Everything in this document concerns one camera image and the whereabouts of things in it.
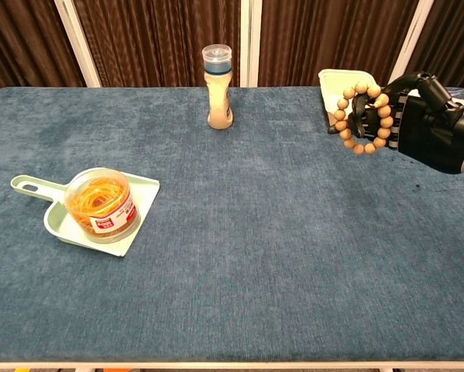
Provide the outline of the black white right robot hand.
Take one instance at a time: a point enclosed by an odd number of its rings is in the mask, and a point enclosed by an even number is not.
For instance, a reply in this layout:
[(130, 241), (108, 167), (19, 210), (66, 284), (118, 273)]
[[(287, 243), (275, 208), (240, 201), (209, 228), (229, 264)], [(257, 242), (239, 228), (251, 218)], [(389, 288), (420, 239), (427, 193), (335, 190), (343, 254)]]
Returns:
[(384, 146), (442, 173), (464, 173), (464, 103), (424, 71), (405, 74), (382, 92), (393, 120)]

